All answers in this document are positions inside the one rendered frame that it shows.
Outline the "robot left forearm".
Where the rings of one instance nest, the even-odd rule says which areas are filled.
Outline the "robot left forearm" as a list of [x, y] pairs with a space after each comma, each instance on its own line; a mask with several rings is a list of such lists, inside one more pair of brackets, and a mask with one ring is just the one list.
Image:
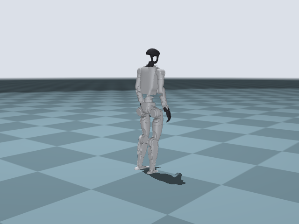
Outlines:
[[142, 95], [141, 91], [137, 91], [137, 90], [135, 90], [135, 91], [136, 91], [136, 94], [137, 94], [137, 97], [138, 97], [138, 101], [140, 103], [144, 102], [143, 95]]

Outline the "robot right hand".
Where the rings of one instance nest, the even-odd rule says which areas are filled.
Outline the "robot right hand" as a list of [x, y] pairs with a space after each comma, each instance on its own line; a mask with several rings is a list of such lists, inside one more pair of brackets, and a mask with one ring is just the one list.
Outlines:
[[164, 107], [163, 109], [164, 109], [164, 112], [166, 112], [166, 115], [168, 117], [168, 120], [166, 122], [169, 122], [171, 119], [171, 113], [169, 111], [169, 108], [167, 109], [166, 107]]

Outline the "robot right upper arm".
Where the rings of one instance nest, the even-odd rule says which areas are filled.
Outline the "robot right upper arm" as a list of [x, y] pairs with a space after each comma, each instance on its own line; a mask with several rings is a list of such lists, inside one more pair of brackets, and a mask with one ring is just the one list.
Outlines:
[[165, 71], [163, 69], [156, 68], [156, 75], [157, 75], [157, 83], [158, 83], [158, 94], [163, 94], [163, 87], [164, 87], [164, 76]]

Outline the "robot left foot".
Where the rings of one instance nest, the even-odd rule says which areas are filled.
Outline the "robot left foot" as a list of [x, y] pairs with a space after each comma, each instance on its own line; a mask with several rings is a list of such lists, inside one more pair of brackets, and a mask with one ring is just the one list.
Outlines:
[[149, 166], [141, 166], [141, 168], [139, 168], [138, 166], [137, 167], [135, 167], [135, 169], [134, 170], [140, 170], [140, 169], [144, 169], [144, 168], [148, 168]]

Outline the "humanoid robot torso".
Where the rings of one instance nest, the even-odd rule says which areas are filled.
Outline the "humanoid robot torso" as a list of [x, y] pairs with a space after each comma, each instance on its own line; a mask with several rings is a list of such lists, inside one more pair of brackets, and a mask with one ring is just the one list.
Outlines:
[[156, 106], [155, 102], [153, 102], [153, 98], [150, 95], [156, 95], [158, 89], [157, 83], [157, 75], [156, 75], [157, 65], [153, 67], [145, 67], [143, 66], [141, 69], [141, 77], [140, 77], [140, 88], [142, 94], [147, 94], [146, 98], [144, 98], [144, 102], [141, 103], [141, 111], [145, 114], [150, 114], [150, 108], [152, 106]]

